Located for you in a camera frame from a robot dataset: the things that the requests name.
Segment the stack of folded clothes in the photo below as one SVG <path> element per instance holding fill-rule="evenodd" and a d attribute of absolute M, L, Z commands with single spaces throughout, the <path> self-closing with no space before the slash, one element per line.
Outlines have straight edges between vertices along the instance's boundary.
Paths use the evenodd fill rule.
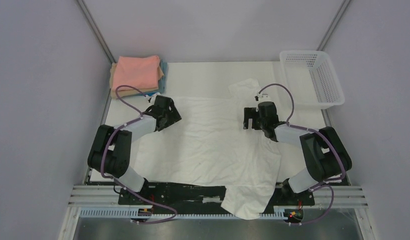
<path fill-rule="evenodd" d="M 116 88 L 121 85 L 135 87 L 146 95 L 164 93 L 168 64 L 154 55 L 145 58 L 120 56 L 118 63 L 113 63 L 109 78 L 111 97 L 117 98 Z M 120 97 L 139 95 L 137 90 L 129 87 L 120 87 Z"/>

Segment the white plastic basket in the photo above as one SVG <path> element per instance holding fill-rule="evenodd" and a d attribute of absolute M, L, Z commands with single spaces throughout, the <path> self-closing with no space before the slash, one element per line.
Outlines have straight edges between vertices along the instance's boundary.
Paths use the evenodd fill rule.
<path fill-rule="evenodd" d="M 280 53 L 281 74 L 295 106 L 327 109 L 345 102 L 335 68 L 327 53 L 290 50 Z"/>

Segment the robotic arm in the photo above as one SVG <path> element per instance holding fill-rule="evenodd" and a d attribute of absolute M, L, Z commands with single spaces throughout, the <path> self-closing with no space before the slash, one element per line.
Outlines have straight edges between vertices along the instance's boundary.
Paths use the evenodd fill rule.
<path fill-rule="evenodd" d="M 106 152 L 104 172 L 112 175 L 127 188 L 139 192 L 145 179 L 129 167 L 132 142 L 146 134 L 168 128 L 181 119 L 174 101 L 169 97 L 157 95 L 154 104 L 143 112 L 142 120 L 128 125 L 124 130 L 119 130 L 116 133 L 111 142 L 114 148 L 108 149 Z M 108 125 L 101 125 L 97 130 L 87 164 L 98 172 L 101 171 L 105 147 L 114 131 L 115 128 Z"/>
<path fill-rule="evenodd" d="M 341 167 L 328 144 L 316 133 L 289 126 L 279 121 L 276 105 L 272 101 L 263 101 L 257 107 L 245 107 L 243 129 L 262 130 L 264 135 L 274 142 L 288 143 L 302 148 L 306 168 L 295 176 L 286 179 L 282 192 L 286 196 L 302 193 L 316 184 L 342 173 Z M 326 137 L 340 157 L 345 171 L 352 167 L 351 158 L 333 127 L 318 130 Z"/>

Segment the gray wall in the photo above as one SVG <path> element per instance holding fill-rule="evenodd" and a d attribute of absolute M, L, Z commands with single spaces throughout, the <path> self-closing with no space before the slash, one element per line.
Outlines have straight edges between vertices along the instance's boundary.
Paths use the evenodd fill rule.
<path fill-rule="evenodd" d="M 270 61 L 316 49 L 342 0 L 84 0 L 114 58 Z"/>
<path fill-rule="evenodd" d="M 410 239 L 410 0 L 353 1 L 327 48 L 345 104 L 330 109 L 380 239 Z"/>
<path fill-rule="evenodd" d="M 73 0 L 0 0 L 0 240 L 56 239 L 108 69 Z"/>

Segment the wrinkled white fabric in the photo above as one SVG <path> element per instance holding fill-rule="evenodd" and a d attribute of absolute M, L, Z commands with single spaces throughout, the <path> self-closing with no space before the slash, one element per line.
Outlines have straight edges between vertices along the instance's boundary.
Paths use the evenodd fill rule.
<path fill-rule="evenodd" d="M 229 87 L 232 99 L 174 97 L 181 121 L 140 139 L 134 169 L 151 181 L 226 186 L 221 206 L 256 219 L 270 200 L 280 168 L 277 145 L 243 129 L 244 107 L 255 107 L 258 81 Z"/>

